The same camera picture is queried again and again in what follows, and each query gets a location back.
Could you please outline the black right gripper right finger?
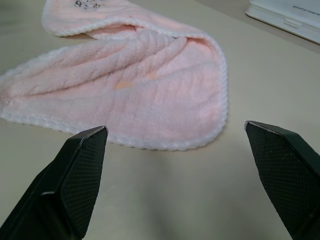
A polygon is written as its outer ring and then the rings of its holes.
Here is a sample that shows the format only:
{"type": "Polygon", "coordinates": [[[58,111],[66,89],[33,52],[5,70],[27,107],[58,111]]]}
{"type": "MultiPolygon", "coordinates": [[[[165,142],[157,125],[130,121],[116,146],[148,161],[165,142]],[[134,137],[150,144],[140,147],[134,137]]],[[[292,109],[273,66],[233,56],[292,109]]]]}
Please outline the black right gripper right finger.
{"type": "Polygon", "coordinates": [[[292,240],[320,240],[320,155],[297,133],[246,121],[260,181],[292,240]]]}

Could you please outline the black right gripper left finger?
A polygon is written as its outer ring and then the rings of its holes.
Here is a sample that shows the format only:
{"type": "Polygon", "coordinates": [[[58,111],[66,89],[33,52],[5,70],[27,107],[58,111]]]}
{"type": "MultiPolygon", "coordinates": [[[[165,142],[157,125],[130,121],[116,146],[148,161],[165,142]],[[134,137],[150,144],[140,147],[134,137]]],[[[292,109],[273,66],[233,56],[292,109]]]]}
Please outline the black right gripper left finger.
{"type": "Polygon", "coordinates": [[[106,126],[66,140],[0,227],[0,240],[83,240],[98,197],[106,126]]]}

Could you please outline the pink fluffy towel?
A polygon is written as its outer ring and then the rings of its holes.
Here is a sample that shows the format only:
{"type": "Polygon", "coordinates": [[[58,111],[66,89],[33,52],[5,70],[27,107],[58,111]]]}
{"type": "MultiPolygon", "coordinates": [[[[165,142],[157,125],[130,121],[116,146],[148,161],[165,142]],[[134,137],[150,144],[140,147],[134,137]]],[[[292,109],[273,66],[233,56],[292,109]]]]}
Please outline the pink fluffy towel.
{"type": "Polygon", "coordinates": [[[112,143],[183,151],[212,142],[228,117],[228,66],[207,33],[128,0],[46,0],[43,28],[85,43],[0,76],[0,118],[112,143]]]}

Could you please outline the white plastic box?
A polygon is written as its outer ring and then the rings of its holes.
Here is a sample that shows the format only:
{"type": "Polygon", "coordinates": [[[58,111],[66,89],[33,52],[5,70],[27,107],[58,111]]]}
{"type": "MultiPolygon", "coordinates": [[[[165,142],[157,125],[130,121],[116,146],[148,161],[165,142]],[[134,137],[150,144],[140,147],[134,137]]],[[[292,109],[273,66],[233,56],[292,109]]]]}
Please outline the white plastic box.
{"type": "Polygon", "coordinates": [[[249,0],[246,14],[320,45],[320,0],[249,0]]]}

